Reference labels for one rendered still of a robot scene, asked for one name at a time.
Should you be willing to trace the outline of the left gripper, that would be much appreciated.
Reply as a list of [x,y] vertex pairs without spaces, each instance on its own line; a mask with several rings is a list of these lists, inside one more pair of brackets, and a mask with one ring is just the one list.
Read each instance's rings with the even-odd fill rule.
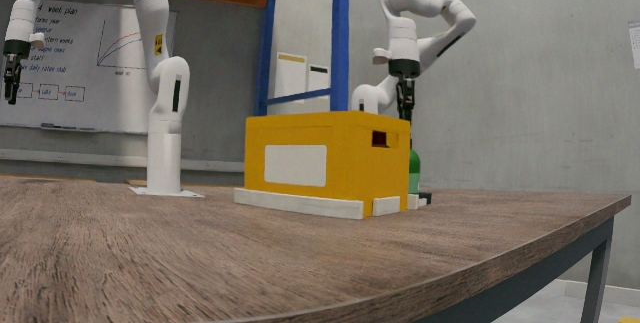
[[410,128],[412,128],[413,112],[411,110],[414,109],[415,105],[415,81],[412,78],[417,78],[420,76],[420,62],[412,59],[400,58],[391,59],[388,61],[388,64],[389,75],[397,77],[399,79],[399,82],[397,82],[396,84],[398,103],[397,111],[399,113],[399,119],[410,121]]

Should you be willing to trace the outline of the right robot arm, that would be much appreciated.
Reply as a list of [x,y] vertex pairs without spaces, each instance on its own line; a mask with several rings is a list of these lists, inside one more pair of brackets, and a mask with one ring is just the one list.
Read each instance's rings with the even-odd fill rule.
[[[33,34],[39,3],[40,0],[15,1],[5,41],[23,40],[37,49],[44,49],[44,34]],[[183,58],[168,56],[165,40],[168,0],[134,0],[134,6],[148,83],[152,92],[158,95],[149,113],[147,191],[179,194],[181,129],[188,96],[189,67]]]

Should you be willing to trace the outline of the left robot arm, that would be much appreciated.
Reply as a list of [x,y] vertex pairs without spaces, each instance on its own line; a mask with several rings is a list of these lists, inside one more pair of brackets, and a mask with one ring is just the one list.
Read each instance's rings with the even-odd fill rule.
[[[388,25],[389,45],[388,51],[374,49],[372,64],[412,59],[420,62],[420,75],[476,23],[476,17],[460,0],[380,0],[380,5]],[[417,40],[415,22],[401,17],[403,11],[427,18],[440,14],[452,28],[440,36]],[[358,86],[352,96],[352,110],[382,115],[397,99],[397,82],[397,77],[389,75],[376,87]]]

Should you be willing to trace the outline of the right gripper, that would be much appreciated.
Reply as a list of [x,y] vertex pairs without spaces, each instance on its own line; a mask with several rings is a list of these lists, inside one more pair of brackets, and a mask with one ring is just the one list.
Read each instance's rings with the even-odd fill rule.
[[[27,59],[29,57],[30,48],[31,44],[23,40],[9,39],[4,42],[3,55],[7,57],[7,60],[3,76],[4,83],[6,83],[3,99],[7,100],[9,105],[16,104],[17,90],[20,87],[19,84],[22,70],[20,60]],[[16,84],[14,83],[14,80]]]

